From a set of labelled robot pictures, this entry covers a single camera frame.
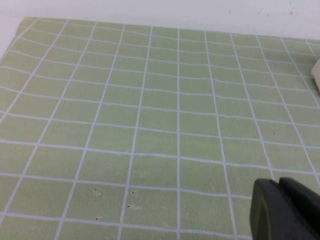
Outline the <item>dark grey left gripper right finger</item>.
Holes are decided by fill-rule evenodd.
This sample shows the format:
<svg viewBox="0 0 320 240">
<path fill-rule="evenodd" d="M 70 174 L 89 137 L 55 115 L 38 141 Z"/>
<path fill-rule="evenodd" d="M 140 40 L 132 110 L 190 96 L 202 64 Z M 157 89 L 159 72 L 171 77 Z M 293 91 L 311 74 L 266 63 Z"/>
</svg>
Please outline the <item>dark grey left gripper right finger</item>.
<svg viewBox="0 0 320 240">
<path fill-rule="evenodd" d="M 288 198 L 294 218 L 286 234 L 290 240 L 320 238 L 320 195 L 290 177 L 281 177 L 279 186 Z"/>
</svg>

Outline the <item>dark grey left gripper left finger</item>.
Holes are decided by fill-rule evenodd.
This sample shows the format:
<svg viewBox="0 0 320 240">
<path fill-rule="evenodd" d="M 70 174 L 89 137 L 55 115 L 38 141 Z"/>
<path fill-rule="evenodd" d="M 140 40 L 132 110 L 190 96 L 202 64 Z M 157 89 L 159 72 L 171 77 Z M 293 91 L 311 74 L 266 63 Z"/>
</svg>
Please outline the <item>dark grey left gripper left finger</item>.
<svg viewBox="0 0 320 240">
<path fill-rule="evenodd" d="M 286 234 L 294 217 L 279 182 L 266 178 L 254 181 L 249 215 L 254 240 L 289 240 Z"/>
</svg>

